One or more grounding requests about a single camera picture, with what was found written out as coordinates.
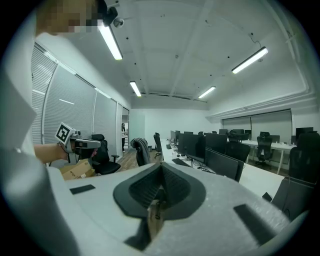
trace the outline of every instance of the cardboard box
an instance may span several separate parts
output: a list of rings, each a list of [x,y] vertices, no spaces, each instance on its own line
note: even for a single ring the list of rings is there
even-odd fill
[[[60,168],[65,181],[83,179],[95,175],[95,170],[88,163],[88,159],[80,160],[76,165],[66,165]]]

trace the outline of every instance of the person's arm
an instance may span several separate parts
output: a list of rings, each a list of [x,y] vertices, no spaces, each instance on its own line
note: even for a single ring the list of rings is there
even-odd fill
[[[59,159],[68,160],[67,153],[57,143],[34,145],[34,153],[42,163],[50,163]]]

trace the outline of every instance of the white ceiling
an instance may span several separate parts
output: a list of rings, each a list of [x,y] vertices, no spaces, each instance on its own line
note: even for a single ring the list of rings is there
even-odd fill
[[[69,39],[84,55],[94,56],[90,61],[100,72],[108,76],[108,66],[116,65],[145,94],[195,100],[210,86],[232,90],[289,55],[262,0],[121,0],[116,8],[125,19],[122,28],[112,25],[123,60],[113,59],[99,33]],[[235,75],[231,69],[260,48],[249,33],[269,53]],[[133,93],[129,83],[121,86]]]

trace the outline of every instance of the person in doorway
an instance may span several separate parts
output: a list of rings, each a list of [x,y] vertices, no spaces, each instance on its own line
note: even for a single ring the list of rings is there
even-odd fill
[[[99,2],[100,0],[42,1],[26,18],[7,47],[0,63],[0,82],[8,77],[17,93],[31,107],[31,60],[36,37],[42,33],[53,36],[70,33],[75,31],[75,26],[86,26],[87,21],[97,19]],[[21,151],[36,156],[43,163],[67,159],[66,152],[57,143],[33,145],[31,128],[22,143]]]
[[[126,152],[125,151],[126,128],[124,123],[121,124],[121,138],[122,138],[122,152]]]

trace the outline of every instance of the desk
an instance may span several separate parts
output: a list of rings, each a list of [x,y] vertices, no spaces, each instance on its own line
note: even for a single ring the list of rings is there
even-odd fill
[[[254,149],[258,147],[258,142],[255,140],[243,140],[242,144],[249,145],[250,147],[253,147]],[[276,172],[276,174],[279,174],[280,168],[282,166],[282,163],[284,160],[284,152],[290,151],[294,147],[296,147],[296,145],[288,145],[288,144],[282,144],[282,143],[271,143],[271,149],[281,151],[280,162],[279,162],[278,171]],[[253,149],[252,160],[255,157],[255,150],[254,149]]]
[[[166,145],[170,144],[170,142],[166,139],[160,139],[161,147],[162,147],[162,158],[165,162],[169,164],[175,164],[173,159],[174,149],[167,149]],[[184,161],[191,167],[191,161]],[[197,171],[198,166],[193,166],[193,168]],[[276,195],[278,188],[280,186],[281,181],[284,179],[283,176],[272,173],[267,170],[263,170],[257,167],[254,167],[250,164],[245,164],[245,167],[242,170],[242,175],[239,181],[239,184],[253,192],[259,197],[262,197],[265,192],[267,192],[272,198]]]

